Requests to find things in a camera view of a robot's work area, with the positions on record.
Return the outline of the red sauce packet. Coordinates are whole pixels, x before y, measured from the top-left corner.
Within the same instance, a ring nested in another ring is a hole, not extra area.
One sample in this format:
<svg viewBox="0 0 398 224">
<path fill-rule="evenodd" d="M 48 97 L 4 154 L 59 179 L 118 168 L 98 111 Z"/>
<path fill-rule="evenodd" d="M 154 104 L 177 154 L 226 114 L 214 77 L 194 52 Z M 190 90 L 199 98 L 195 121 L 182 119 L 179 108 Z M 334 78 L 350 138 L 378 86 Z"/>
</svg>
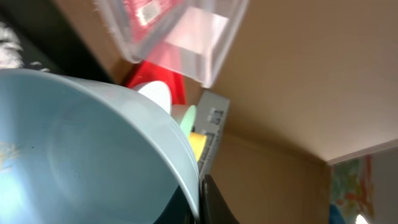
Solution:
<svg viewBox="0 0 398 224">
<path fill-rule="evenodd" d="M 166 13 L 182 3 L 182 0 L 123 0 L 133 41 L 143 40 Z"/>
</svg>

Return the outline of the light blue bowl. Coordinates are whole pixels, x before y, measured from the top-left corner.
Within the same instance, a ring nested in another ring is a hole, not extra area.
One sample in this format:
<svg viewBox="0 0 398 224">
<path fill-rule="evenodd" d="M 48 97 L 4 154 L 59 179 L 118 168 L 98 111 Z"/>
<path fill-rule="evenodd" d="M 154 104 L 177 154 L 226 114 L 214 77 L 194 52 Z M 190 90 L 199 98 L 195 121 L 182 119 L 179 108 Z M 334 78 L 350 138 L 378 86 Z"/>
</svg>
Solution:
<svg viewBox="0 0 398 224">
<path fill-rule="evenodd" d="M 1 71 L 2 223 L 154 223 L 180 187 L 200 217 L 178 123 L 119 85 Z"/>
</svg>

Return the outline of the rice and food scraps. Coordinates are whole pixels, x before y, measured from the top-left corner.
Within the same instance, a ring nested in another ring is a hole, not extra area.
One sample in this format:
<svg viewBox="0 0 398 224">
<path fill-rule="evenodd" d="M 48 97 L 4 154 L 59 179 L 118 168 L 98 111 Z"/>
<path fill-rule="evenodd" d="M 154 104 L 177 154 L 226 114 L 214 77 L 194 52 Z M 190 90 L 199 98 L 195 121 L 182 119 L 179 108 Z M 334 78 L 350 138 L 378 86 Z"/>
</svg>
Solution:
<svg viewBox="0 0 398 224">
<path fill-rule="evenodd" d="M 49 72 L 44 59 L 34 46 L 21 41 L 9 24 L 1 22 L 1 69 L 28 68 Z"/>
</svg>

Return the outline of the light blue plate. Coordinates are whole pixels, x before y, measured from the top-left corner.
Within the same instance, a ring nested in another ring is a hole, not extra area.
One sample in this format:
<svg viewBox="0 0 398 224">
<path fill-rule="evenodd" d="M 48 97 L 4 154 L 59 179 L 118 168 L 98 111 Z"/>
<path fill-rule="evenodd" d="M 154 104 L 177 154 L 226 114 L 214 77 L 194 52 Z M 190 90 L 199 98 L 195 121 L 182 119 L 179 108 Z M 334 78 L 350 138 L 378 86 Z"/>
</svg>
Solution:
<svg viewBox="0 0 398 224">
<path fill-rule="evenodd" d="M 166 83 L 162 81 L 145 82 L 134 86 L 132 89 L 152 100 L 170 114 L 172 110 L 172 95 Z"/>
</svg>

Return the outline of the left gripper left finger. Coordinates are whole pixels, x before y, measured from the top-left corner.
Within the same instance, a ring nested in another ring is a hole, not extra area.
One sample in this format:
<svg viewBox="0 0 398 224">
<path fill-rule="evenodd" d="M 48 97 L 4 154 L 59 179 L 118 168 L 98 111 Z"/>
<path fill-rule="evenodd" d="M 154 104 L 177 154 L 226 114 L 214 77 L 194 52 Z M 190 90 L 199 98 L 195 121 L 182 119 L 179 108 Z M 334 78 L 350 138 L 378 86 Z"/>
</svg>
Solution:
<svg viewBox="0 0 398 224">
<path fill-rule="evenodd" d="M 166 208 L 154 224 L 195 224 L 190 206 L 180 187 L 177 187 Z"/>
</svg>

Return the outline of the mint green bowl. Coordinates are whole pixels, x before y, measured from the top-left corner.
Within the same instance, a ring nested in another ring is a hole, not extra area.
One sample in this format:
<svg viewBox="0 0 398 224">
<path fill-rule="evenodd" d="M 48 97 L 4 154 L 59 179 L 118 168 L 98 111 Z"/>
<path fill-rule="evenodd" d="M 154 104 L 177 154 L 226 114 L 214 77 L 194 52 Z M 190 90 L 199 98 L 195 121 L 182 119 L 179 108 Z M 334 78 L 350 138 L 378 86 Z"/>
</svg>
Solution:
<svg viewBox="0 0 398 224">
<path fill-rule="evenodd" d="M 195 124 L 196 115 L 197 107 L 195 105 L 172 105 L 171 116 L 187 138 Z"/>
</svg>

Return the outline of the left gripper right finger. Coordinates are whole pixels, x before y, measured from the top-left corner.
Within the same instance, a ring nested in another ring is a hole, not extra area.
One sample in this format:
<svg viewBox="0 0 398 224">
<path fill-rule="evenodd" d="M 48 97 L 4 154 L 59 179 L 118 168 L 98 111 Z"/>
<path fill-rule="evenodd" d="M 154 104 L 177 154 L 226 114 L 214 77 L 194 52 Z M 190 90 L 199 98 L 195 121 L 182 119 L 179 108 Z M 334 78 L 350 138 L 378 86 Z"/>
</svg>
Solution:
<svg viewBox="0 0 398 224">
<path fill-rule="evenodd" d="M 201 222 L 206 224 L 239 224 L 210 174 L 206 174 L 202 181 Z"/>
</svg>

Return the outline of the yellow plastic cup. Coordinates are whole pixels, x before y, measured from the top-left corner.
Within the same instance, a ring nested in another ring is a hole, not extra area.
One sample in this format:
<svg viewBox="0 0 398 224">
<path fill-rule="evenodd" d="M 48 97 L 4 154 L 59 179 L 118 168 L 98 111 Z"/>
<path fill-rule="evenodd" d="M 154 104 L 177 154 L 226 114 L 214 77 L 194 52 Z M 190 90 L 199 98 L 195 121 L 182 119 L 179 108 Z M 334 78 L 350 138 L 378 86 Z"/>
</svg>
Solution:
<svg viewBox="0 0 398 224">
<path fill-rule="evenodd" d="M 189 135 L 189 142 L 192 147 L 193 153 L 195 155 L 196 161 L 200 160 L 200 157 L 203 153 L 203 150 L 206 145 L 207 136 L 198 133 L 190 133 Z"/>
</svg>

